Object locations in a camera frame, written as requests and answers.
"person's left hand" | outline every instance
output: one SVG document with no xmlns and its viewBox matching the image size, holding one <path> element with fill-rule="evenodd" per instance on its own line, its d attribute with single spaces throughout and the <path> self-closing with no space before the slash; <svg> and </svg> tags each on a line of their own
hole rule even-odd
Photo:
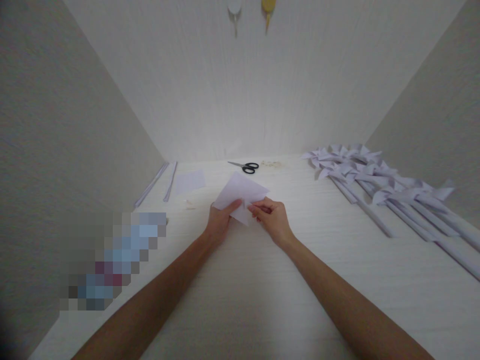
<svg viewBox="0 0 480 360">
<path fill-rule="evenodd" d="M 203 233 L 217 244 L 223 242 L 227 236 L 231 219 L 230 214 L 238 209 L 240 205 L 242 205 L 242 199 L 235 200 L 223 210 L 218 210 L 213 207 L 213 204 L 210 205 L 210 215 L 208 216 L 208 223 Z"/>
</svg>

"white table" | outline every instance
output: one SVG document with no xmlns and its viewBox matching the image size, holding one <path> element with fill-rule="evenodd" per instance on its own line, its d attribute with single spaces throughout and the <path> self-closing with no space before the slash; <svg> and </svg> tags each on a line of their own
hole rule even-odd
<svg viewBox="0 0 480 360">
<path fill-rule="evenodd" d="M 440 248 L 421 240 L 386 207 L 372 206 L 397 235 L 387 238 L 331 180 L 315 181 L 315 170 L 298 156 L 234 161 L 267 163 L 251 178 L 285 203 L 296 236 L 436 359 L 478 359 L 480 283 Z M 174 186 L 170 201 L 163 202 L 169 167 L 138 209 L 166 212 L 168 218 L 167 237 L 150 251 L 141 274 L 103 312 L 63 312 L 33 359 L 71 357 L 203 231 L 210 204 L 231 174 L 242 170 L 212 161 L 179 163 L 176 173 L 198 169 L 206 187 L 175 196 Z M 449 241 L 480 261 L 461 239 Z M 227 240 L 142 357 L 226 358 L 355 358 L 297 269 L 255 222 L 232 222 Z"/>
</svg>

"scissor blade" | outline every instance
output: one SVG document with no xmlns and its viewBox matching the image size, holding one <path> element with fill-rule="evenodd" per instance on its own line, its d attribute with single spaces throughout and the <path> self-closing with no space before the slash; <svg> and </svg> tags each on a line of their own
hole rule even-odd
<svg viewBox="0 0 480 360">
<path fill-rule="evenodd" d="M 239 164 L 239 163 L 231 162 L 231 161 L 227 161 L 227 163 L 232 164 L 232 165 L 237 165 L 237 166 L 239 166 L 239 167 L 241 167 L 241 168 L 244 168 L 244 167 L 245 167 L 245 164 Z"/>
</svg>

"wall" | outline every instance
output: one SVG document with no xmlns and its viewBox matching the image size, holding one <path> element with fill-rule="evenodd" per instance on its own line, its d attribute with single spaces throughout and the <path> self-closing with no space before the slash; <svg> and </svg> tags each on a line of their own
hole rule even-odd
<svg viewBox="0 0 480 360">
<path fill-rule="evenodd" d="M 1 305 L 23 358 L 59 315 L 59 215 L 132 210 L 164 161 L 62 1 L 3 1 L 0 49 Z"/>
<path fill-rule="evenodd" d="M 168 160 L 365 142 L 465 0 L 64 0 Z"/>
<path fill-rule="evenodd" d="M 368 140 L 404 176 L 452 179 L 452 210 L 480 228 L 480 2 L 469 0 Z"/>
</svg>

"yellow hook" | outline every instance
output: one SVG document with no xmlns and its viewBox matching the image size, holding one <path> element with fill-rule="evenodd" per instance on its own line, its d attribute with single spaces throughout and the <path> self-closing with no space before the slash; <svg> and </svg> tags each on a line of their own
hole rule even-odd
<svg viewBox="0 0 480 360">
<path fill-rule="evenodd" d="M 275 9 L 275 3 L 277 0 L 261 0 L 261 7 L 263 11 L 266 14 L 266 28 L 265 28 L 265 34 L 269 30 L 269 24 L 270 24 L 270 16 L 272 15 L 272 12 Z"/>
</svg>

